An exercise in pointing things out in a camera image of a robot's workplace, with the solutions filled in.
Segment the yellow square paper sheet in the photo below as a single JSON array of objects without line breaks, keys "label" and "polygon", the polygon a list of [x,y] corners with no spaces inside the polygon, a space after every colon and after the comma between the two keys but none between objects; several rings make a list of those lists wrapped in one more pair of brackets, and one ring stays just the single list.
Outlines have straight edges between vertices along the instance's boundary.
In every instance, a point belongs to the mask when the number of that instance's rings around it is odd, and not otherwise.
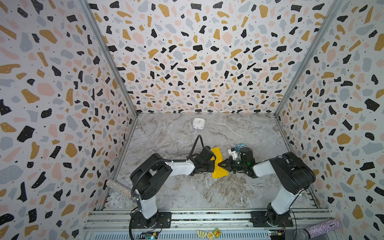
[{"label": "yellow square paper sheet", "polygon": [[213,179],[219,179],[219,178],[228,176],[229,175],[228,171],[219,166],[219,163],[223,161],[223,156],[220,151],[220,148],[219,147],[213,148],[212,152],[216,156],[216,158],[214,157],[211,158],[211,161],[215,162],[215,169],[214,169],[214,172],[212,173]]}]

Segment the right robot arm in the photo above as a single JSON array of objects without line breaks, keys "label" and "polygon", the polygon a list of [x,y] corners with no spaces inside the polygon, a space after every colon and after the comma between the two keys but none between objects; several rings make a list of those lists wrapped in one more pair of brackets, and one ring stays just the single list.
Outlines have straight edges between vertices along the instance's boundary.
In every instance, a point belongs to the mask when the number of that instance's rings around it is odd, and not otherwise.
[{"label": "right robot arm", "polygon": [[237,157],[218,163],[228,172],[244,173],[252,179],[275,174],[281,187],[275,199],[268,204],[261,223],[277,227],[288,218],[291,206],[301,192],[308,189],[316,181],[314,172],[293,152],[256,162],[252,149],[243,147],[238,150]]}]

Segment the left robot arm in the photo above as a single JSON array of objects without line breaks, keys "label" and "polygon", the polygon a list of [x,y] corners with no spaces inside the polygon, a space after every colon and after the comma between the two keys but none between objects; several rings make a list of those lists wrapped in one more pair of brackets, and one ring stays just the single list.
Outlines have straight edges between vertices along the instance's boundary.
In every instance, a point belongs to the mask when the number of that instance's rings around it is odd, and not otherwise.
[{"label": "left robot arm", "polygon": [[165,159],[157,153],[151,155],[130,176],[133,183],[131,196],[137,201],[139,216],[149,221],[158,214],[156,194],[169,177],[213,173],[216,159],[208,146],[199,154],[181,160]]}]

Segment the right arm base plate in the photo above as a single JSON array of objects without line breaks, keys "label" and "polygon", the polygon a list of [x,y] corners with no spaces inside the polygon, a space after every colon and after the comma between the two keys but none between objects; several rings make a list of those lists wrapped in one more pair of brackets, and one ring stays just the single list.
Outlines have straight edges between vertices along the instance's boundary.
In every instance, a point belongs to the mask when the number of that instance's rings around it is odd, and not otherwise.
[{"label": "right arm base plate", "polygon": [[286,212],[283,215],[277,215],[273,211],[252,211],[250,222],[254,228],[282,228],[293,227],[290,212]]}]

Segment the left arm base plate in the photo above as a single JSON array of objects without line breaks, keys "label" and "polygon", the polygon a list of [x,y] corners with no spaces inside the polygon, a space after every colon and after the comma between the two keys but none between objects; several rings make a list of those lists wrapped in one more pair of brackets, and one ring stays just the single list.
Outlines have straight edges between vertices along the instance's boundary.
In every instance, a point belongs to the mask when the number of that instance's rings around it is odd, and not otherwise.
[{"label": "left arm base plate", "polygon": [[171,212],[157,212],[149,219],[146,219],[141,212],[136,211],[131,216],[130,226],[132,229],[169,229],[171,220]]}]

